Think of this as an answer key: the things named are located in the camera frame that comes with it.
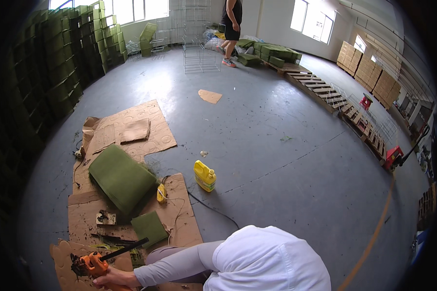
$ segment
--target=black shorts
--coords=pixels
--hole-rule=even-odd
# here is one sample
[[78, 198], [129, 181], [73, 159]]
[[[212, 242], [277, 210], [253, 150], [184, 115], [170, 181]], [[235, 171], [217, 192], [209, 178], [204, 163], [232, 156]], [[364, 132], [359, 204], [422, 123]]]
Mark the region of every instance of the black shorts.
[[225, 24], [225, 39], [226, 40], [239, 40], [241, 35], [241, 27], [239, 31], [233, 29], [233, 24]]

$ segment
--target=yellow plastic jug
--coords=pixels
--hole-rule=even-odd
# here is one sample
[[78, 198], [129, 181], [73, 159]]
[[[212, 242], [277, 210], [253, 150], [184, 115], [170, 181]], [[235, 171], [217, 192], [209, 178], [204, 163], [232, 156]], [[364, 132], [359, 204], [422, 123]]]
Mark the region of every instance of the yellow plastic jug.
[[196, 174], [196, 182], [202, 189], [207, 192], [214, 190], [216, 179], [214, 170], [204, 165], [200, 160], [197, 160], [194, 163], [194, 173]]

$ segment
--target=red pallet jack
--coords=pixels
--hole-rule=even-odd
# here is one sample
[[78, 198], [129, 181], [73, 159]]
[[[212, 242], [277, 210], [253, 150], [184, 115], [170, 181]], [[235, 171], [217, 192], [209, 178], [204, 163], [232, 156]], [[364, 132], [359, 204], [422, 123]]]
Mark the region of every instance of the red pallet jack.
[[431, 128], [428, 124], [424, 126], [423, 133], [418, 139], [418, 142], [414, 145], [414, 147], [411, 148], [411, 150], [407, 154], [403, 154], [400, 146], [389, 149], [387, 151], [387, 159], [385, 160], [383, 167], [389, 172], [393, 173], [397, 166], [403, 166], [404, 161], [410, 156], [410, 154], [413, 152], [414, 148], [416, 148], [419, 142], [429, 133], [430, 129]]

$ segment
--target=hand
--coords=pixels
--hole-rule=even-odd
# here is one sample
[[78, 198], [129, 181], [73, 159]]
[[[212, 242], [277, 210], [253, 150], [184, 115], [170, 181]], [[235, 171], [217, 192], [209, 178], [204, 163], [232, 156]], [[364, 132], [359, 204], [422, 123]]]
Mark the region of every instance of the hand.
[[94, 279], [93, 283], [97, 289], [103, 288], [105, 283], [115, 283], [117, 285], [125, 285], [129, 288], [141, 286], [134, 272], [125, 272], [109, 266], [107, 273]]

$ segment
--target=red stool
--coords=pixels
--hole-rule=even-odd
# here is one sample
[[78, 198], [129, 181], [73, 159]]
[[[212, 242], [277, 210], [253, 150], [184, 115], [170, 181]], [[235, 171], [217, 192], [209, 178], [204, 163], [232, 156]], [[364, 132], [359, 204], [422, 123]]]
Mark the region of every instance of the red stool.
[[364, 97], [362, 98], [361, 102], [359, 102], [359, 105], [361, 105], [367, 111], [369, 109], [369, 106], [372, 104], [372, 99], [365, 93], [363, 94]]

